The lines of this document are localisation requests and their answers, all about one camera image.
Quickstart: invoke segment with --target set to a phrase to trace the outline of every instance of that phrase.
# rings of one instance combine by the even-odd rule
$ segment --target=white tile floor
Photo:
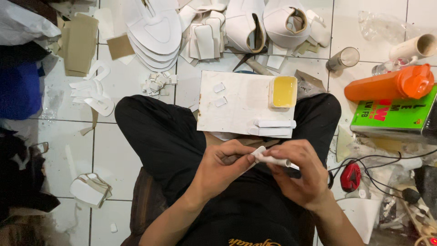
[[[97,7],[108,7],[114,17],[115,34],[125,31],[121,18],[120,3],[122,0],[100,0]],[[368,42],[361,36],[358,26],[358,11],[374,11],[391,14],[419,28],[433,30],[437,28],[434,12],[437,2],[434,0],[302,0],[304,6],[313,9],[325,19],[328,29],[332,29],[332,43],[321,49],[319,53],[306,52],[301,57],[288,58],[282,74],[294,75],[299,69],[323,81],[325,88],[334,94],[341,103],[341,124],[348,124],[355,111],[355,104],[346,100],[344,87],[351,81],[371,76],[371,68],[388,60],[391,45],[385,41]],[[111,67],[111,73],[102,83],[104,90],[117,103],[122,97],[140,94],[140,82],[149,76],[151,71],[135,58],[128,66],[119,61],[112,61],[106,42],[99,39],[95,60],[104,60]],[[358,49],[361,58],[358,65],[344,70],[340,74],[329,73],[325,68],[326,60],[341,49],[352,46]],[[179,58],[172,68],[172,73],[179,75],[177,86],[167,86],[169,96],[161,100],[180,106],[189,107],[198,102],[201,70],[232,71],[242,57],[228,49],[220,62],[200,63],[192,67],[183,58]],[[261,63],[267,62],[266,56],[256,56]],[[437,58],[429,58],[424,62],[437,66]],[[239,70],[251,70],[242,65]],[[61,205],[52,213],[55,232],[63,235],[59,240],[68,241],[72,246],[120,245],[129,235],[129,217],[132,190],[141,167],[141,162],[129,146],[118,126],[114,114],[99,117],[94,132],[81,136],[78,130],[91,125],[91,113],[87,105],[73,104],[68,83],[80,81],[79,77],[65,77],[62,58],[59,58],[54,69],[45,78],[45,85],[50,91],[63,91],[63,101],[54,120],[42,117],[29,122],[38,126],[38,140],[48,141],[50,150],[44,155],[48,190],[61,197]],[[328,167],[338,166],[335,158],[336,136],[331,144],[328,156]],[[70,145],[78,173],[97,172],[113,186],[113,196],[105,201],[101,209],[90,209],[72,199],[69,193],[71,177],[65,156],[64,147]],[[336,198],[342,198],[338,179],[333,191]],[[111,233],[110,224],[116,223],[118,232]],[[314,245],[321,245],[314,240]]]

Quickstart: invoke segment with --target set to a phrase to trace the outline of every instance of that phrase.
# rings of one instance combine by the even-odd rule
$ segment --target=black pants
[[[301,99],[295,107],[297,127],[292,139],[307,139],[326,167],[340,116],[340,104],[332,94]],[[117,104],[115,120],[146,171],[162,185],[171,206],[190,185],[206,148],[193,114],[187,108],[134,95]],[[265,165],[255,168],[253,172],[269,172]]]

